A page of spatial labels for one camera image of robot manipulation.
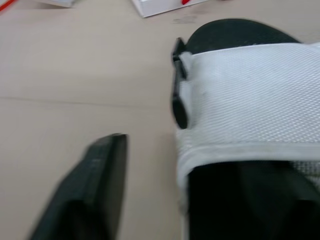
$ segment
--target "plastic buckle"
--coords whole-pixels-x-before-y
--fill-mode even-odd
[[[177,38],[172,52],[172,62],[175,68],[175,74],[172,86],[171,106],[175,121],[181,129],[186,129],[188,127],[188,114],[180,96],[180,82],[185,81],[187,78],[187,71],[180,59],[180,55],[186,51],[187,47],[183,40],[180,37]]]

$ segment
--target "white box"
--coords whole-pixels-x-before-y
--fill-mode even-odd
[[[193,4],[205,2],[207,0],[190,0],[186,5],[182,5],[181,0],[132,0],[142,17],[164,13],[174,9],[187,7]]]

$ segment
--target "white mesh strap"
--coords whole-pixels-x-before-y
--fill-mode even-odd
[[[192,114],[188,128],[177,130],[182,189],[204,164],[320,160],[318,48],[267,44],[188,59]]]

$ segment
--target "red object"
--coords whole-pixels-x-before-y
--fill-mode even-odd
[[[0,12],[7,7],[9,7],[11,4],[13,4],[16,0],[8,0],[4,4],[0,5]]]
[[[187,4],[188,2],[190,2],[190,0],[181,0],[182,5]]]

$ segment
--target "beige floor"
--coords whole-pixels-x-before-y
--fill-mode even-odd
[[[121,132],[131,144],[119,239],[179,239],[175,38],[240,17],[320,42],[319,9],[318,0],[210,0],[142,19],[130,0],[73,9],[20,0],[0,15],[0,238],[25,239],[84,148]]]

